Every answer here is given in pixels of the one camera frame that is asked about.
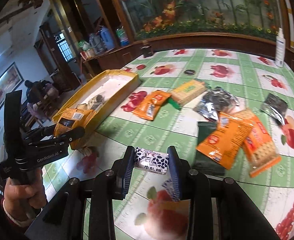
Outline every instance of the metal screw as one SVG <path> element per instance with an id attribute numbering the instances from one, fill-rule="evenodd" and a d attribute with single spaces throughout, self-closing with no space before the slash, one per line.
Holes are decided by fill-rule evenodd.
<path id="1" fill-rule="evenodd" d="M 232 178 L 225 178 L 225 182 L 227 183 L 227 184 L 234 184 L 234 179 L 232 179 Z"/>
<path id="2" fill-rule="evenodd" d="M 106 176 L 112 176 L 112 175 L 114 175 L 114 171 L 113 170 L 107 170 L 106 172 L 105 172 L 105 175 Z"/>
<path id="3" fill-rule="evenodd" d="M 75 185 L 75 184 L 77 184 L 79 182 L 79 179 L 77 179 L 77 178 L 71 178 L 70 180 L 69 180 L 69 184 L 70 185 Z"/>
<path id="4" fill-rule="evenodd" d="M 194 169 L 190 169 L 189 171 L 188 171 L 188 173 L 190 174 L 190 175 L 197 175 L 198 174 L 198 171 L 197 170 L 194 170 Z"/>

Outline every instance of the open box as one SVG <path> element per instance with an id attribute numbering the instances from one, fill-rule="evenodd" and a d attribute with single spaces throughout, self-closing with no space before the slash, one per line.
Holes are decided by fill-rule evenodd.
<path id="1" fill-rule="evenodd" d="M 139 85 L 140 79 L 135 73 L 124 70 L 105 70 L 75 93 L 52 120 L 57 123 L 61 114 L 67 108 L 76 108 L 77 105 L 88 103 L 94 96 L 103 94 L 105 103 L 85 127 L 85 135 L 77 142 L 74 149 L 72 148 L 73 150 L 80 149 L 85 146 L 87 140 L 107 116 Z"/>

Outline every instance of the window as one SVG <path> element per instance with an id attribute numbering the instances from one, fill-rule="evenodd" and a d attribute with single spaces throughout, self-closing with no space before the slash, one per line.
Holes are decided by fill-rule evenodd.
<path id="1" fill-rule="evenodd" d="M 71 60 L 73 56 L 64 35 L 62 33 L 60 33 L 59 35 L 55 35 L 55 39 L 65 60 Z"/>

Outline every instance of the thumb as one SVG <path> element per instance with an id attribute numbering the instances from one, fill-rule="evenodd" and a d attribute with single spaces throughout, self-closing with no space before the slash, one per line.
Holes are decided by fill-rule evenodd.
<path id="1" fill-rule="evenodd" d="M 30 185 L 8 185 L 5 187 L 5 195 L 11 200 L 31 198 L 35 194 L 35 190 Z"/>

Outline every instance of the table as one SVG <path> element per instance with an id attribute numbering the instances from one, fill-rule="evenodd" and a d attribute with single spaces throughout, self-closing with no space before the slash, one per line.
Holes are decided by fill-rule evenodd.
<path id="1" fill-rule="evenodd" d="M 157 89 L 168 91 L 190 79 L 199 78 L 212 88 L 220 86 L 237 96 L 242 109 L 252 109 L 271 134 L 282 160 L 252 179 L 248 175 L 249 164 L 240 149 L 226 176 L 238 182 L 276 228 L 294 203 L 294 73 L 288 65 L 279 68 L 272 60 L 234 51 L 180 49 L 158 52 L 148 58 L 140 56 L 123 69 L 136 72 L 141 78 L 142 84 L 135 93 L 150 93 Z M 259 110 L 270 92 L 288 103 L 286 119 L 292 130 L 286 134 L 271 117 Z M 197 122 L 205 121 L 192 110 L 200 99 L 201 96 L 186 104 L 180 111 L 166 104 L 154 121 L 147 121 L 124 111 L 130 101 L 127 98 L 98 127 L 89 142 L 99 151 L 98 169 L 87 174 L 84 174 L 81 168 L 78 170 L 75 165 L 83 158 L 78 151 L 70 151 L 68 157 L 44 168 L 44 184 L 48 198 L 51 198 L 69 177 L 88 179 L 109 169 L 114 160 L 123 156 L 127 145 L 160 152 L 167 152 L 167 147 L 174 145 L 180 158 L 192 164 L 196 154 Z M 147 213 L 148 195 L 154 191 L 151 188 L 154 187 L 157 192 L 162 191 L 162 183 L 168 179 L 169 174 L 161 176 L 134 169 L 126 199 L 113 202 L 117 239 L 152 239 L 150 234 L 146 233 L 146 224 L 134 225 L 134 221 L 139 214 Z M 84 232 L 88 232 L 89 206 L 88 202 Z M 180 215 L 187 215 L 186 208 L 177 207 L 175 211 Z M 289 237 L 293 235 L 294 222 Z"/>

